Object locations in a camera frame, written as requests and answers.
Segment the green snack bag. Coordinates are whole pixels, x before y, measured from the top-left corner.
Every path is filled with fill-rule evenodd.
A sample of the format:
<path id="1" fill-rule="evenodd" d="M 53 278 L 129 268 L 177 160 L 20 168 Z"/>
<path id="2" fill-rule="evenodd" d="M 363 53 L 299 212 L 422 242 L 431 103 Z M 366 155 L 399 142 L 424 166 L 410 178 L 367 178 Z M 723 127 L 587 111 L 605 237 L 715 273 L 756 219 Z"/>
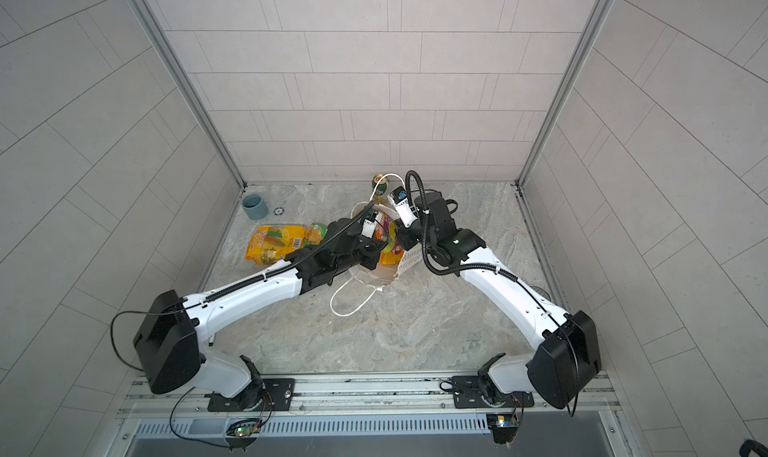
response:
<path id="1" fill-rule="evenodd" d="M 304 236 L 304 245 L 318 245 L 327 234 L 327 226 L 320 223 L 312 223 L 307 227 Z"/>

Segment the yellow mango snack bag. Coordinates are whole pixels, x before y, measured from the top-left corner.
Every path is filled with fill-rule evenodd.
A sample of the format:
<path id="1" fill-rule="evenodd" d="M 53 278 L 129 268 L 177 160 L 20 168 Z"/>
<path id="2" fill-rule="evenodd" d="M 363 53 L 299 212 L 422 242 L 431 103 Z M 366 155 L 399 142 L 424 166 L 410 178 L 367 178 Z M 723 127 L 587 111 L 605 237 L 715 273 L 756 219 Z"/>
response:
<path id="1" fill-rule="evenodd" d="M 303 226 L 260 226 L 250 238 L 245 258 L 256 265 L 272 265 L 302 248 L 305 235 Z"/>

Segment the orange snack pack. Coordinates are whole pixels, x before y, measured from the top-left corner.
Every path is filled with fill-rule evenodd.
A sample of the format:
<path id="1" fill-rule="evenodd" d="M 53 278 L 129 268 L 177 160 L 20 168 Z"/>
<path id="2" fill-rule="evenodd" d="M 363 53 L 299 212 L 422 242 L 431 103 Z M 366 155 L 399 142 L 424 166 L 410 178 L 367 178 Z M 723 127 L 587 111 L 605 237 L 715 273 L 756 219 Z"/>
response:
<path id="1" fill-rule="evenodd" d="M 385 241 L 386 245 L 380 252 L 379 263 L 382 265 L 396 266 L 404 255 L 404 249 L 398 243 L 395 224 L 389 220 L 377 225 L 376 239 Z"/>

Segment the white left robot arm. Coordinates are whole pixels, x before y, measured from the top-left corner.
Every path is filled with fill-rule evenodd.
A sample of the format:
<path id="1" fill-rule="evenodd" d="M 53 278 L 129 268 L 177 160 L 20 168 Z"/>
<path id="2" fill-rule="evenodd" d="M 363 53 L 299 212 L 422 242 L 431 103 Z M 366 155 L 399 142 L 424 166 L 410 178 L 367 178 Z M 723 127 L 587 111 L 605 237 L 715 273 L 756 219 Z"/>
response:
<path id="1" fill-rule="evenodd" d="M 266 387 L 254 362 L 207 347 L 211 335 L 276 302 L 306 294 L 355 266 L 376 268 L 386 243 L 377 217 L 365 209 L 328 227 L 316 246 L 295 250 L 263 271 L 206 293 L 158 295 L 133 339 L 149 389 L 156 395 L 183 386 L 210 391 L 228 410 L 262 405 Z"/>

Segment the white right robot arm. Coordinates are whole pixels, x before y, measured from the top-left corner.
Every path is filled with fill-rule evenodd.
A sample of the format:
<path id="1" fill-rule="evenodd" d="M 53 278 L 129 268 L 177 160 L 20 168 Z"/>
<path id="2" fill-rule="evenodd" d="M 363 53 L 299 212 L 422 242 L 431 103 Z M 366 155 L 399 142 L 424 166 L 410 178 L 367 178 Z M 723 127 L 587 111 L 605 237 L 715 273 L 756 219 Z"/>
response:
<path id="1" fill-rule="evenodd" d="M 571 314 L 514 275 L 476 233 L 455 225 L 439 192 L 417 197 L 402 187 L 388 197 L 398 213 L 397 238 L 421 247 L 435 275 L 456 275 L 482 292 L 520 330 L 534 353 L 499 354 L 478 372 L 479 391 L 491 405 L 516 392 L 536 392 L 556 409 L 574 409 L 579 392 L 600 372 L 594 321 Z"/>

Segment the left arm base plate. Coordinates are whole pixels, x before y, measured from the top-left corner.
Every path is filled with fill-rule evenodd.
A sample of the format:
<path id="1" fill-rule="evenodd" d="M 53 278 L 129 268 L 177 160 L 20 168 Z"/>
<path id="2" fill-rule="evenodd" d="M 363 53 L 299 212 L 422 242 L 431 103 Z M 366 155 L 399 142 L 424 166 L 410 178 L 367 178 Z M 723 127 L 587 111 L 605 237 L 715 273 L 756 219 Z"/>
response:
<path id="1" fill-rule="evenodd" d="M 296 381 L 291 378 L 267 378 L 251 382 L 235 397 L 206 394 L 208 412 L 288 411 Z"/>

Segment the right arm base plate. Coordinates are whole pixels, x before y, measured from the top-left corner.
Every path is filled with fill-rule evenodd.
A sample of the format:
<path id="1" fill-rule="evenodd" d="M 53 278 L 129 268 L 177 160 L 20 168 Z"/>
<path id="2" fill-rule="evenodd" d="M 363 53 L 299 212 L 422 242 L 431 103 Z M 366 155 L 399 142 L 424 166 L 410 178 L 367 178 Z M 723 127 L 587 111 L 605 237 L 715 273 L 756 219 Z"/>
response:
<path id="1" fill-rule="evenodd" d="M 532 408 L 534 398 L 531 392 L 516 391 L 512 394 L 484 392 L 478 376 L 453 376 L 441 380 L 441 391 L 452 396 L 456 409 L 517 409 Z"/>

